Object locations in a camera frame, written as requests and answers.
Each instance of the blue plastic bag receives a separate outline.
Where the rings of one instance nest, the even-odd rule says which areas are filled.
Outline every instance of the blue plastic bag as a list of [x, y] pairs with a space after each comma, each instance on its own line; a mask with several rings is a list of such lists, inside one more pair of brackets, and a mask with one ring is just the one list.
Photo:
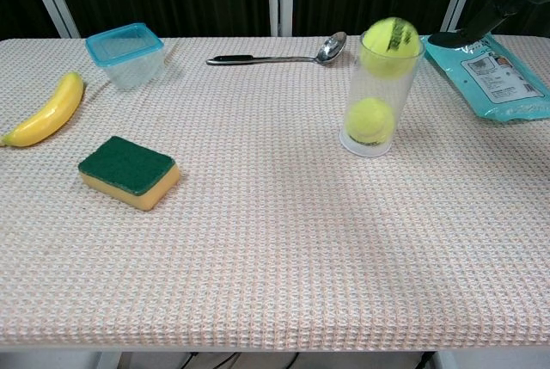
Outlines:
[[550, 117], [550, 90], [490, 34], [456, 49], [432, 45], [428, 36], [422, 41], [479, 117], [498, 121]]

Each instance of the yellow sponge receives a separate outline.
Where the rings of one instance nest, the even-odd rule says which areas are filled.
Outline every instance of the yellow sponge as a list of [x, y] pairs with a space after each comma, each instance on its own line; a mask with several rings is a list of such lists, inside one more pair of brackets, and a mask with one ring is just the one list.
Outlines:
[[148, 211], [180, 179], [175, 161], [120, 137], [111, 137], [78, 164], [86, 184]]

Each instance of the metal spoon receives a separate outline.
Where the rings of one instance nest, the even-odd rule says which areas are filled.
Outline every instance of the metal spoon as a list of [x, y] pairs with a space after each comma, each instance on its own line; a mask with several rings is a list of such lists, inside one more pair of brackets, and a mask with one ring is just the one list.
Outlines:
[[207, 59], [208, 65], [249, 65], [264, 62], [316, 62], [319, 65], [334, 61], [345, 46], [345, 32], [337, 32], [328, 38], [314, 58], [311, 57], [253, 57], [252, 55], [222, 55]]

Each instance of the yellow tennis ball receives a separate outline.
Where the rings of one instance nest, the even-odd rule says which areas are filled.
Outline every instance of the yellow tennis ball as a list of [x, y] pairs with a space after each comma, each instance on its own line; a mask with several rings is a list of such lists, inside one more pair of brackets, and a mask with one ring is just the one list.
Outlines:
[[364, 33], [359, 47], [361, 64], [381, 78], [399, 78], [416, 64], [420, 53], [419, 33], [400, 18], [376, 22]]
[[355, 102], [345, 117], [347, 134], [362, 144], [384, 143], [391, 139], [394, 129], [394, 110], [380, 98], [368, 97]]

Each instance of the banana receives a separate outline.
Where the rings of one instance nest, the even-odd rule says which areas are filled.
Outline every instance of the banana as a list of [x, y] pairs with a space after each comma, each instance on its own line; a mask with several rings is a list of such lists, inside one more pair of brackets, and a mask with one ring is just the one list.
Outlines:
[[83, 97], [84, 82], [76, 72], [65, 74], [52, 98], [35, 115], [0, 138], [0, 146], [26, 147], [49, 137], [75, 113]]

